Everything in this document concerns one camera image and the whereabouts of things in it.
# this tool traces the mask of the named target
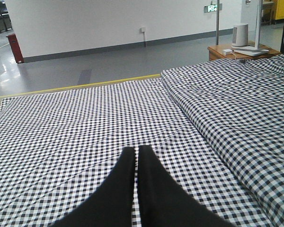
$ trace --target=white device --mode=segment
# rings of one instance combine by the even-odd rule
[[[233,26],[232,47],[241,47],[248,45],[248,24],[241,23]]]
[[[268,53],[269,50],[260,48],[260,34],[261,34],[261,15],[262,15],[263,0],[259,0],[257,6],[257,23],[256,23],[256,40],[255,46],[234,47],[234,52],[242,53],[248,56],[257,56],[264,53]]]
[[[232,53],[232,50],[231,49],[225,49],[225,50],[222,50],[222,53],[223,55],[229,55]]]

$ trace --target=bed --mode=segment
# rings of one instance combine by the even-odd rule
[[[0,227],[50,226],[97,189],[123,147],[143,144],[223,219],[284,227],[284,54],[4,99]],[[132,223],[141,226],[136,187]]]

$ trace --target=shiny floor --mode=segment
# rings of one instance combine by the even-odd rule
[[[261,43],[279,50],[283,24],[262,27]],[[158,74],[163,69],[208,61],[207,47],[215,38],[138,47],[49,61],[16,64],[7,35],[0,34],[0,96],[57,87]],[[254,33],[249,34],[253,40]],[[231,43],[232,35],[220,37]]]

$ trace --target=red trash can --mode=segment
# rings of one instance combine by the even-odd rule
[[[23,63],[23,56],[22,56],[22,53],[21,53],[21,50],[20,50],[20,47],[19,47],[19,44],[18,44],[18,40],[16,38],[16,34],[11,34],[11,35],[8,35],[6,37],[9,39],[9,44],[10,44],[11,50],[14,54],[16,62],[18,64]]]

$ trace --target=exit sign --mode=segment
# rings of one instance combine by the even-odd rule
[[[211,13],[215,12],[218,9],[218,5],[209,5],[209,6],[204,6],[204,13]]]

